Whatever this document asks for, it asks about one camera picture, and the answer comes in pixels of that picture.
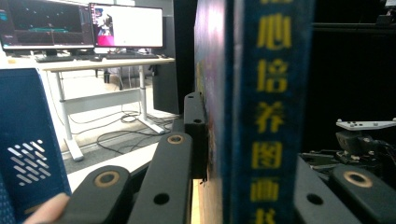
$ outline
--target desk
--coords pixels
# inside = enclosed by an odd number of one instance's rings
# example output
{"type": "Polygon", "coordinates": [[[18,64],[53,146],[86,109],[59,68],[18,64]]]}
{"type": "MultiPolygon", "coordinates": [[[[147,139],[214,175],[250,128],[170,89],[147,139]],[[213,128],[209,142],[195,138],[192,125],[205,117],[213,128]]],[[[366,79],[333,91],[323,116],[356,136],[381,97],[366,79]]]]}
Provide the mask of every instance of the desk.
{"type": "Polygon", "coordinates": [[[103,60],[102,62],[91,62],[91,61],[77,61],[77,62],[62,62],[62,63],[38,63],[36,67],[44,72],[55,73],[57,79],[57,88],[60,96],[61,107],[64,116],[64,128],[66,131],[66,138],[64,139],[69,150],[75,161],[82,161],[84,156],[77,144],[73,139],[70,130],[69,115],[80,113],[84,111],[100,109],[110,107],[113,105],[123,105],[133,102],[141,102],[142,114],[138,120],[156,133],[164,133],[164,130],[154,124],[147,118],[147,99],[146,99],[146,87],[145,87],[145,76],[143,73],[143,65],[145,64],[162,64],[172,63],[175,59],[132,59],[132,60],[103,60]],[[91,70],[111,67],[123,67],[123,66],[139,66],[139,78],[140,87],[139,89],[111,92],[106,94],[86,96],[74,99],[65,99],[64,88],[61,83],[61,73],[80,71],[80,70],[91,70]]]}

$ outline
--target floor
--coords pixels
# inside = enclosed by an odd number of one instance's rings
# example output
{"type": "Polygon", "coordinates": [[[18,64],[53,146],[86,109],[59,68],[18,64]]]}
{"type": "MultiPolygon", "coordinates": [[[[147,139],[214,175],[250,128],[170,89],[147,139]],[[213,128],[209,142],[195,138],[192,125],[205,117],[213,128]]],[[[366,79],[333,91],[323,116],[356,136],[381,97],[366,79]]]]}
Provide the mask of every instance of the floor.
{"type": "MultiPolygon", "coordinates": [[[[42,78],[44,82],[49,83],[48,86],[45,85],[46,93],[68,176],[86,175],[95,165],[115,160],[118,157],[128,156],[130,152],[136,153],[136,155],[143,153],[135,158],[137,160],[152,156],[149,155],[152,151],[147,148],[154,146],[161,139],[161,136],[136,120],[135,117],[141,111],[141,105],[132,103],[71,115],[69,120],[73,137],[84,154],[83,161],[74,161],[63,140],[64,121],[62,120],[62,109],[58,103],[59,93],[55,88],[55,75],[45,74],[42,78]]],[[[139,80],[138,78],[128,78],[128,75],[125,76],[124,74],[122,83],[123,88],[127,90],[138,87],[139,80]]],[[[172,120],[178,118],[178,116],[153,109],[152,77],[147,77],[145,83],[147,86],[148,117],[168,132],[172,128],[172,120]]],[[[99,71],[98,77],[95,76],[94,71],[63,73],[66,99],[119,91],[119,84],[120,79],[117,75],[111,75],[110,82],[105,83],[103,71],[99,71]]],[[[194,180],[193,183],[191,223],[195,224],[200,223],[199,201],[196,190],[198,180],[194,180]]]]}

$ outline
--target book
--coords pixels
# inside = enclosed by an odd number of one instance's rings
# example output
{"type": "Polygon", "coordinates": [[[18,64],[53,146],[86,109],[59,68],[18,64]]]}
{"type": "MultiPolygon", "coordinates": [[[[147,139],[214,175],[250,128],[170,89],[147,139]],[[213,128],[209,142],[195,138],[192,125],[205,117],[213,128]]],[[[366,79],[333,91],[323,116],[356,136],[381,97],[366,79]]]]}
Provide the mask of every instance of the book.
{"type": "Polygon", "coordinates": [[[0,69],[0,95],[0,223],[22,223],[71,190],[37,69],[0,69]]]}
{"type": "Polygon", "coordinates": [[[198,1],[195,85],[209,135],[204,223],[292,222],[313,14],[311,0],[198,1]]]}

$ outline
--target hand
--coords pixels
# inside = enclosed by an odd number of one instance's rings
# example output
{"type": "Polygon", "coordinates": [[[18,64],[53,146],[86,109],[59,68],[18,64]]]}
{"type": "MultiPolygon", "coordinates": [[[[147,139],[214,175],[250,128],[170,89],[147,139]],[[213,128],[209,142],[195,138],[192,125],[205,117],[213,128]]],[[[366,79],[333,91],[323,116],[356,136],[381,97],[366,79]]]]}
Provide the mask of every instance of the hand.
{"type": "Polygon", "coordinates": [[[23,224],[51,223],[59,218],[69,201],[69,196],[60,193],[43,203],[23,224]]]}

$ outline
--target computer monitor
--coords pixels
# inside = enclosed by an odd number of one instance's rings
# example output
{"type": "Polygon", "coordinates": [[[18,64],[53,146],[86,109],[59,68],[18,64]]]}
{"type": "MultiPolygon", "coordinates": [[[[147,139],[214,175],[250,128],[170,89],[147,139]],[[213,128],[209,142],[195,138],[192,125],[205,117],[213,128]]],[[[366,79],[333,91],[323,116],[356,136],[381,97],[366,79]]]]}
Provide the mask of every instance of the computer monitor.
{"type": "Polygon", "coordinates": [[[90,3],[96,48],[154,49],[163,46],[163,10],[90,3]]]}
{"type": "Polygon", "coordinates": [[[93,49],[88,4],[58,0],[0,0],[3,50],[93,49]]]}

